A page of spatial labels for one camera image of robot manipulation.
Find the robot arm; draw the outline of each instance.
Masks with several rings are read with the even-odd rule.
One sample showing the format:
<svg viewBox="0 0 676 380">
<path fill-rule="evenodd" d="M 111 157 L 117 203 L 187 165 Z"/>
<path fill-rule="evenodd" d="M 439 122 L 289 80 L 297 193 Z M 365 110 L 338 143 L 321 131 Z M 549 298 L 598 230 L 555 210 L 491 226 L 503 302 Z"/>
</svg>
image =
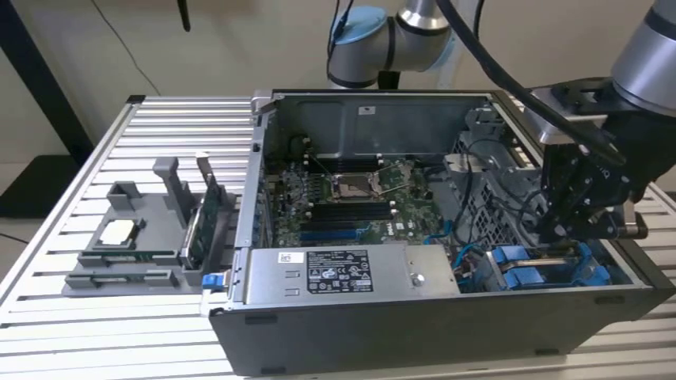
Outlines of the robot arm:
<svg viewBox="0 0 676 380">
<path fill-rule="evenodd" d="M 334 88 L 363 89 L 381 71 L 426 71 L 445 62 L 451 30 L 435 0 L 409 0 L 394 17 L 374 6 L 355 7 L 343 17 L 334 23 L 329 57 Z"/>
<path fill-rule="evenodd" d="M 627 159 L 618 167 L 599 165 L 585 146 L 527 111 L 546 144 L 542 191 L 550 209 L 537 226 L 542 241 L 646 238 L 634 204 L 676 165 L 676 3 L 655 2 L 611 78 L 563 83 L 534 95 L 575 125 L 607 132 Z"/>
</svg>

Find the aluminum workbench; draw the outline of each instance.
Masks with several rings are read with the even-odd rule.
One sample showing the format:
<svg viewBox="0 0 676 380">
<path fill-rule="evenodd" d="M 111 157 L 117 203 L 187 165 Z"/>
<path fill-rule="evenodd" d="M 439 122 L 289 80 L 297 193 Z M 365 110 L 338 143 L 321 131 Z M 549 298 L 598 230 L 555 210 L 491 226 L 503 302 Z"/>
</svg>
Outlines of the aluminum workbench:
<svg viewBox="0 0 676 380">
<path fill-rule="evenodd" d="M 149 97 L 126 105 L 0 284 L 0 380 L 239 378 L 201 317 L 201 295 L 65 298 L 61 291 L 109 209 L 110 185 L 135 181 L 142 192 L 165 191 L 151 171 L 157 157 L 181 158 L 181 178 L 201 192 L 195 153 L 209 152 L 218 180 L 230 192 L 242 191 L 250 109 L 245 97 Z M 651 228 L 638 243 L 676 280 L 676 204 L 651 185 L 638 210 Z M 609 326 L 566 357 L 301 378 L 676 378 L 676 298 L 643 320 Z"/>
</svg>

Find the black stand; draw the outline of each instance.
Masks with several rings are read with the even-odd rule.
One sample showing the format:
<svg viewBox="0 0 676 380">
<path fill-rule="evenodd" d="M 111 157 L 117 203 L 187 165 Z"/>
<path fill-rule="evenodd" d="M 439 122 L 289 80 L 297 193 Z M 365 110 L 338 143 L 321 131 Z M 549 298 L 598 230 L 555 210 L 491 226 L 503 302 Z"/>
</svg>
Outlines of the black stand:
<svg viewBox="0 0 676 380">
<path fill-rule="evenodd" d="M 70 156 L 38 156 L 0 196 L 0 217 L 45 218 L 94 147 L 10 0 L 0 0 L 0 48 Z"/>
</svg>

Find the green circuit board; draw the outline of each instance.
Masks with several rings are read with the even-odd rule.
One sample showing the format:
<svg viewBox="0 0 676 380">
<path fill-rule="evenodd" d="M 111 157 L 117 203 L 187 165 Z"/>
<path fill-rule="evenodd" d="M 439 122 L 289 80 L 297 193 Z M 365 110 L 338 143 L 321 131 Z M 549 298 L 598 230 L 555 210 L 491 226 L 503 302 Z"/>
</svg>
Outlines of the green circuit board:
<svg viewBox="0 0 676 380">
<path fill-rule="evenodd" d="M 311 246 L 387 244 L 390 241 L 407 241 L 419 245 L 431 234 L 438 234 L 443 230 L 443 220 L 431 199 L 423 170 L 415 168 L 411 161 L 386 160 L 383 169 L 369 174 L 369 188 L 365 184 L 351 187 L 354 198 L 350 199 L 339 197 L 338 185 L 333 184 L 329 175 L 309 174 L 301 166 L 287 168 L 278 177 L 269 177 L 269 183 L 271 182 L 278 184 L 271 186 L 277 232 L 274 245 L 278 248 L 301 247 L 305 244 Z M 357 239 L 302 241 L 302 224 L 309 221 L 313 204 L 343 203 L 353 200 L 389 202 L 397 210 L 393 219 L 355 222 L 359 236 Z"/>
</svg>

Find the white wall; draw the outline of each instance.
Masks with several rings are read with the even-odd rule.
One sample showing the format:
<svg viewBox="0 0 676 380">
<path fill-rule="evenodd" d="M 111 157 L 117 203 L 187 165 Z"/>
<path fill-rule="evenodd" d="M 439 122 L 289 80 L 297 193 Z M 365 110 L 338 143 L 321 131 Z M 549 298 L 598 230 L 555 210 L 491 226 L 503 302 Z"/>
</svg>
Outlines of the white wall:
<svg viewBox="0 0 676 380">
<path fill-rule="evenodd" d="M 175 0 L 98 0 L 163 95 L 250 95 L 326 88 L 331 0 L 190 0 L 193 31 Z M 97 137 L 133 93 L 154 90 L 90 0 L 15 0 L 83 123 Z M 394 13 L 401 0 L 358 0 Z M 435 88 L 437 74 L 402 86 Z"/>
<path fill-rule="evenodd" d="M 487 0 L 481 40 L 527 87 L 610 75 L 653 3 L 654 0 Z M 470 89 L 497 87 L 470 54 L 461 58 L 454 85 Z"/>
<path fill-rule="evenodd" d="M 62 140 L 0 50 L 0 164 L 65 153 Z"/>
</svg>

